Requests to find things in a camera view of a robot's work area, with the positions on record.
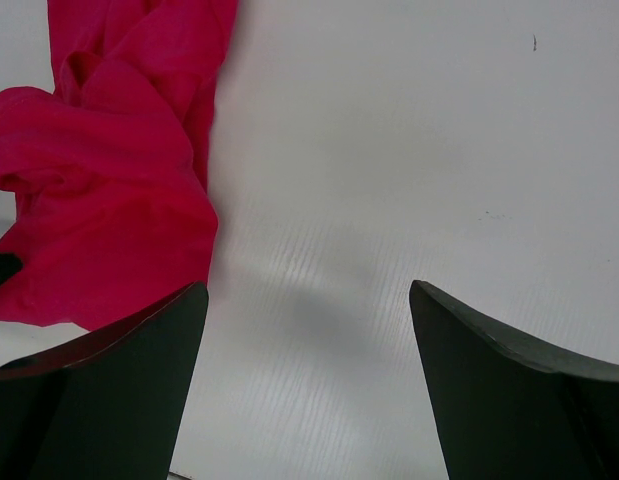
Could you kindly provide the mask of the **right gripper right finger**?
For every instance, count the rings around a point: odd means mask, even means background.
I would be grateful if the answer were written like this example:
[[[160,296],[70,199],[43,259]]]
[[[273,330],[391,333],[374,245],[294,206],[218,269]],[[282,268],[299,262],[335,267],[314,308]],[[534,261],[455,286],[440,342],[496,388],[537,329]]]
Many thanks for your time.
[[[414,333],[452,479],[619,479],[619,365],[550,344],[434,285]]]

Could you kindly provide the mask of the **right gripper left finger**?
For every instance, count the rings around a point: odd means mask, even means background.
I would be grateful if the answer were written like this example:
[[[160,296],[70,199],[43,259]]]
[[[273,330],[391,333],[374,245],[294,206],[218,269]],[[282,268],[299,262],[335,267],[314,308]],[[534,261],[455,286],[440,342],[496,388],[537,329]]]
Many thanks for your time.
[[[208,309],[201,283],[0,367],[0,479],[165,479]]]

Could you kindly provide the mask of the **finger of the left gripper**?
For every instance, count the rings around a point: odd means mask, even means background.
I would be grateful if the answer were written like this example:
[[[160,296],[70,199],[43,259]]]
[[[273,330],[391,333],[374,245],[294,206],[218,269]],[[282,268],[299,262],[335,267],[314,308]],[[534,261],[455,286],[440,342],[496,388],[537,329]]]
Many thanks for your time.
[[[0,253],[0,286],[23,268],[22,261],[13,253]]]

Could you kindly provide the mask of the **magenta t shirt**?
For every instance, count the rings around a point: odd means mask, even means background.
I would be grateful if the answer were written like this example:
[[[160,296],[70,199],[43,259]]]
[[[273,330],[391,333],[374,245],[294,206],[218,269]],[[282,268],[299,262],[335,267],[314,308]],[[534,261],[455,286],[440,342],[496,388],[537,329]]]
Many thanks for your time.
[[[214,97],[234,1],[52,1],[52,92],[0,92],[0,321],[96,330],[209,275]]]

